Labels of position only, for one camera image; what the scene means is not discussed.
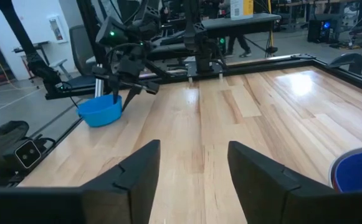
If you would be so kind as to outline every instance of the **person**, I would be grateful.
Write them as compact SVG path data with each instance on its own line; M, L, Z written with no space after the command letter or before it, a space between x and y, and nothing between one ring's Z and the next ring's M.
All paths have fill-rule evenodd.
M219 4L219 8L229 11L231 7L230 0L225 0L223 3ZM239 42L242 49L244 50L244 53L239 55L239 57L250 57L251 56L251 49L247 42L245 41L245 38L243 34L231 34L229 35L229 41L228 41L228 49L226 50L225 57L232 57L233 56L233 46L235 45L235 40Z

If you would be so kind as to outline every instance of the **black office chair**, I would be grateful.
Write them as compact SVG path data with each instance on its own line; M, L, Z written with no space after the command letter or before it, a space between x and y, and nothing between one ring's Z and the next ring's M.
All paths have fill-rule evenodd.
M68 82L72 85L72 88L94 85L95 77L92 75L92 67L96 62L87 63L87 60L94 56L87 30L83 25L79 25L71 27L69 32L74 64L81 76Z

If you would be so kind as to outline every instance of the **floor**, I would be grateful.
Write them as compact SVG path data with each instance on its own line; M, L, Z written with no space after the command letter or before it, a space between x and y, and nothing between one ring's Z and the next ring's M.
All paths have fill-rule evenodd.
M245 223L228 142L327 184L331 162L362 147L362 90L314 67L163 85L108 126L81 123L21 186L82 185L152 139L161 162L150 223Z
M259 46L264 47L267 41L267 33L249 34L247 38L253 40ZM279 51L276 56L289 55L297 53L310 53L318 58L330 62L335 57L347 52L359 52L358 50L337 50L328 47L325 44L313 44L306 41L307 31L302 30L293 33L276 32L274 33L275 46ZM264 57L264 52L258 47L250 44L252 56L249 59L258 59ZM236 42L235 56L227 59L228 62L238 62L245 60L239 58L242 53L239 43ZM166 63L175 63L175 60L167 60ZM23 120L30 124L28 135L42 133L47 137L58 138L78 116L70 99L59 99L47 101L44 98L45 90L37 89L36 85L41 85L41 81L30 83L29 80L16 82L15 89L11 85L0 86L0 125L11 120Z

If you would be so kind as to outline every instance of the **blue bin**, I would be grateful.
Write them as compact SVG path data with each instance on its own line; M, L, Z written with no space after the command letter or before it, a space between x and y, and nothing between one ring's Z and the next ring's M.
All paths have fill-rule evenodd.
M335 184L340 192L362 190L362 153L340 161L335 171Z
M110 124L121 116L121 96L113 103L113 95L104 95L79 105L77 113L91 127Z

